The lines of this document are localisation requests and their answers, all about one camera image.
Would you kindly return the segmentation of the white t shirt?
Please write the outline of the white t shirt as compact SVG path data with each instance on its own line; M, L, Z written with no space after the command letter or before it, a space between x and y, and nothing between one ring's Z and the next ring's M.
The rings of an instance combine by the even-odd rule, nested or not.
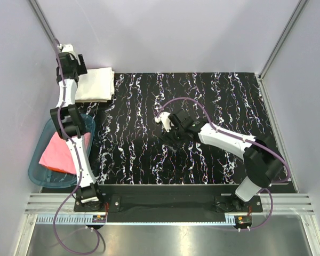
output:
M108 102L115 94L114 74L111 67L88 69L80 75L76 102Z

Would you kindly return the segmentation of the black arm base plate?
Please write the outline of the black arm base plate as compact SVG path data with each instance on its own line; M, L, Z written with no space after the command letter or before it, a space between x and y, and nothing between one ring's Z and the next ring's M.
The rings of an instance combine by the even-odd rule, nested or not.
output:
M235 185L100 185L108 214L211 219L216 214L263 212L259 196L242 202Z

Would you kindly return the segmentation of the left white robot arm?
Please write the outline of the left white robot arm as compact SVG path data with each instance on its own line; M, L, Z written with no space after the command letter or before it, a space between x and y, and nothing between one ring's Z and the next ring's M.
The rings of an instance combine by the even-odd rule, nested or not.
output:
M81 54L62 49L57 54L57 83L60 88L57 106L50 110L59 137L66 142L77 177L76 202L99 211L104 206L85 147L85 122L75 105L80 75L87 74Z

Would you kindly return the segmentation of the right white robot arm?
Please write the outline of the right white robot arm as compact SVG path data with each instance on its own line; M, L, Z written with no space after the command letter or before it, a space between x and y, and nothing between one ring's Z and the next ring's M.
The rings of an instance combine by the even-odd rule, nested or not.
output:
M197 142L227 151L243 161L246 177L231 198L236 211L244 211L251 204L253 196L268 188L283 170L281 154L274 148L275 140L243 135L209 123L206 118L193 119L180 110L176 113L163 112L155 117L161 124L161 140L176 152L186 142Z

